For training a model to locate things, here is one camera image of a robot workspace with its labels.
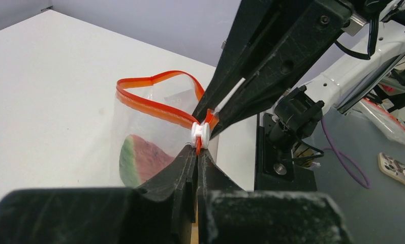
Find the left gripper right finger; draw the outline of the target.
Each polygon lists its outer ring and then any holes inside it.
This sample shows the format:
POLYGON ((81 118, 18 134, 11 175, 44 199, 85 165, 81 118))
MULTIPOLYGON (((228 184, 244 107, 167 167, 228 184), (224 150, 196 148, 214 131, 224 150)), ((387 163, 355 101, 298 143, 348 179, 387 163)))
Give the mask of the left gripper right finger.
POLYGON ((198 156, 198 177, 200 243, 352 242, 339 207, 327 194, 245 191, 206 149, 198 156))

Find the red toy watermelon slice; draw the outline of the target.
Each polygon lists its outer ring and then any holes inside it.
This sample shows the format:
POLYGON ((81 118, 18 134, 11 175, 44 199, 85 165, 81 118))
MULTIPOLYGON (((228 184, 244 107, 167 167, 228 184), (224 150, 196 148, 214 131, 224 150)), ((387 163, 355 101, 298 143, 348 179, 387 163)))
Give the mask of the red toy watermelon slice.
POLYGON ((120 149, 119 175, 126 187, 136 188, 167 167, 174 157, 152 142, 128 135, 120 149))

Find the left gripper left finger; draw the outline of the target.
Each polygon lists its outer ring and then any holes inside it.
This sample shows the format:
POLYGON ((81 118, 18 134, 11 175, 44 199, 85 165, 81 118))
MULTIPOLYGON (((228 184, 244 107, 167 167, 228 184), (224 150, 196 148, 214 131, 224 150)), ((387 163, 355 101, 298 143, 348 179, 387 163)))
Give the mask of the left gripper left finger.
POLYGON ((12 191, 0 201, 0 243, 189 243, 197 160, 186 145, 136 188, 12 191))

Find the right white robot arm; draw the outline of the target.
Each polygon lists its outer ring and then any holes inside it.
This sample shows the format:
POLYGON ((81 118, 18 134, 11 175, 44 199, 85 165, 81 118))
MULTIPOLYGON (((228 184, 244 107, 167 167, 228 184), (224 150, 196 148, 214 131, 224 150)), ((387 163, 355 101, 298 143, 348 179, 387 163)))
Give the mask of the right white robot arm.
POLYGON ((241 1, 213 78, 193 112, 218 105, 217 136, 285 103, 316 114, 284 123, 301 137, 349 89, 405 54, 405 1, 241 1))

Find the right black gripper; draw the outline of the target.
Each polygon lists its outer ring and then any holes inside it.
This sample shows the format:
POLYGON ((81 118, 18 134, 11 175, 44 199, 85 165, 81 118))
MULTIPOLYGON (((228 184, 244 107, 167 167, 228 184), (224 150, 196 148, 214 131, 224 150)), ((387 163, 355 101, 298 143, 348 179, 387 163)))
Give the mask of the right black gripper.
POLYGON ((218 135, 274 104, 341 32, 356 35, 403 1, 241 1, 205 94, 193 112, 202 121, 218 113, 218 135))

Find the clear zip bag orange zipper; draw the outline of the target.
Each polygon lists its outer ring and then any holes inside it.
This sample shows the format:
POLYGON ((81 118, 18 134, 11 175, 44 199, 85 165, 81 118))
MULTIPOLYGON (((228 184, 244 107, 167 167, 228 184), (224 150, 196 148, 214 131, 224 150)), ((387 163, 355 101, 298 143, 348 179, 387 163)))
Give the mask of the clear zip bag orange zipper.
POLYGON ((192 115, 204 93, 193 75, 180 70, 118 80, 111 129, 111 174, 120 178, 120 149, 128 135, 140 136, 174 158, 186 145, 196 151, 207 149, 219 119, 212 109, 202 121, 192 115))

